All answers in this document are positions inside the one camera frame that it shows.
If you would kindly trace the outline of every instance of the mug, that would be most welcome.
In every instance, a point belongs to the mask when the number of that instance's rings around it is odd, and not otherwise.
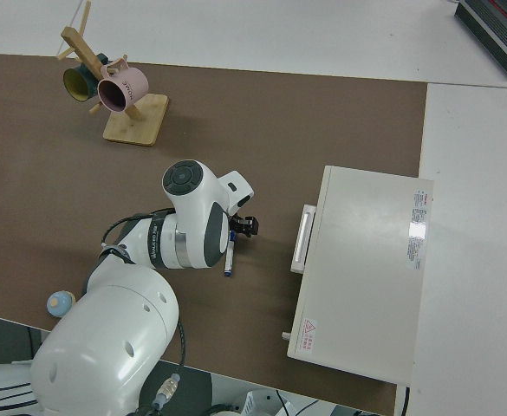
[[[119,65],[114,74],[108,73],[108,68]],[[124,111],[149,90],[149,82],[143,72],[137,68],[130,68],[124,58],[101,67],[103,79],[99,81],[97,92],[101,102],[111,111]]]
[[[103,54],[98,54],[97,59],[103,65],[108,63],[108,58]],[[68,93],[78,101],[89,100],[97,95],[99,80],[94,77],[89,68],[84,64],[64,71],[62,81]]]

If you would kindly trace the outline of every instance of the green mug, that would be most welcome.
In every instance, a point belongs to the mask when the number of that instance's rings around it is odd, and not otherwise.
[[[108,64],[108,58],[103,54],[98,54],[97,58],[103,65]],[[89,100],[97,95],[97,80],[92,72],[83,63],[75,68],[69,68],[64,71],[62,76],[64,87],[72,97],[78,101]]]

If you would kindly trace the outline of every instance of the warning label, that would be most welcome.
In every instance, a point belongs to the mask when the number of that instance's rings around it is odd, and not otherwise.
[[[315,346],[316,327],[318,323],[314,319],[303,318],[302,332],[298,352],[311,354]]]
[[[425,261],[425,240],[428,226],[427,192],[417,190],[413,194],[413,209],[409,224],[409,241],[407,243],[407,268],[420,270]]]

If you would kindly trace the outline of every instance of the cable connector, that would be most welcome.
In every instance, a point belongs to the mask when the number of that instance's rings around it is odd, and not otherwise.
[[[153,408],[158,412],[163,406],[170,401],[180,381],[179,374],[171,375],[170,379],[166,379],[160,389],[157,391],[157,396],[153,400]]]

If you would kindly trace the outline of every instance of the white box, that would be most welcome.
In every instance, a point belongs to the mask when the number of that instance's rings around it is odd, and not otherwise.
[[[325,167],[289,357],[409,386],[432,185]]]

